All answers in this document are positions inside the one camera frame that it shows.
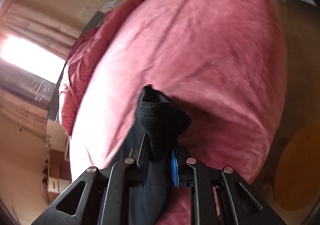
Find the black pants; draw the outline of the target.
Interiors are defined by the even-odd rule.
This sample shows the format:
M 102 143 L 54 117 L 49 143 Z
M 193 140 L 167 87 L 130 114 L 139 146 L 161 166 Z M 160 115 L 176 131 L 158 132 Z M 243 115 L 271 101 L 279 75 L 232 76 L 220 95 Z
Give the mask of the black pants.
M 144 86 L 138 97 L 135 122 L 109 166 L 140 148 L 149 137 L 149 169 L 146 185 L 130 192 L 129 223 L 155 224 L 167 208 L 173 191 L 171 159 L 178 137 L 190 126 L 191 118 L 161 91 Z

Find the white drawer cabinet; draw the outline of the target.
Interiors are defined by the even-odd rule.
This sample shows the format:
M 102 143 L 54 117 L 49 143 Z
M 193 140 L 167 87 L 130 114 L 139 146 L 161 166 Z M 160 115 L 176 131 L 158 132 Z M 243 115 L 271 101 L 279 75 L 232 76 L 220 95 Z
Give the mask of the white drawer cabinet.
M 48 192 L 55 193 L 55 194 L 60 194 L 70 184 L 71 184 L 71 181 L 69 181 L 67 179 L 48 177 Z

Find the round orange stool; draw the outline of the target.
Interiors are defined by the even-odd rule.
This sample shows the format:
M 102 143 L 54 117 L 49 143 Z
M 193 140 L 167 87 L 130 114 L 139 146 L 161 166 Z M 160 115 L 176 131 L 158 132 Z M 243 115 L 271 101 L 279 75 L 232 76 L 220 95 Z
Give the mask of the round orange stool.
M 286 210 L 311 204 L 319 193 L 319 126 L 308 125 L 285 147 L 274 177 L 273 195 Z

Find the pink bed blanket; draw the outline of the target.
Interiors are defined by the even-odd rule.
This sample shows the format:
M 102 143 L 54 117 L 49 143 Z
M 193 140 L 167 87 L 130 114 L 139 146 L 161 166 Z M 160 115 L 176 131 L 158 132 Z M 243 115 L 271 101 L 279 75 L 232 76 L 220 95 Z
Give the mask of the pink bed blanket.
M 178 142 L 248 183 L 265 163 L 286 93 L 276 0 L 145 0 L 98 62 L 70 137 L 72 178 L 109 166 L 152 85 L 188 114 Z

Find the red crumpled duvet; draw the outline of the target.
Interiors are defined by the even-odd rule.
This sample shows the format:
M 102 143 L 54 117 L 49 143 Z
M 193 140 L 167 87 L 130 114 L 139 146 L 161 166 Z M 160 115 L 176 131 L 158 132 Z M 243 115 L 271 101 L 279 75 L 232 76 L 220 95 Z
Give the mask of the red crumpled duvet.
M 125 0 L 104 14 L 101 24 L 71 47 L 59 86 L 59 122 L 71 137 L 92 74 L 127 17 L 145 0 Z

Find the dark headboard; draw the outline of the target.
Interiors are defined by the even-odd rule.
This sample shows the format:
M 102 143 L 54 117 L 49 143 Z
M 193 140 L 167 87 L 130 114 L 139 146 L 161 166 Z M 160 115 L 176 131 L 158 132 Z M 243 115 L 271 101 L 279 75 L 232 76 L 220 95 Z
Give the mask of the dark headboard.
M 82 33 L 85 33 L 86 31 L 89 31 L 99 26 L 102 23 L 104 17 L 105 17 L 105 13 L 101 11 L 96 12 L 93 18 L 91 18 L 88 24 L 84 27 L 84 29 L 82 30 Z

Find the pink window curtain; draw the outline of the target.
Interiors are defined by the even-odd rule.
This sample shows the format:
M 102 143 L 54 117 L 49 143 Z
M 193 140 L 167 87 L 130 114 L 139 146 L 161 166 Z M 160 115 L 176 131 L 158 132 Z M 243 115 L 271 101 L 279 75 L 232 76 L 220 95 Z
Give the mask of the pink window curtain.
M 78 29 L 19 3 L 12 4 L 1 18 L 1 32 L 32 42 L 63 60 L 81 34 Z

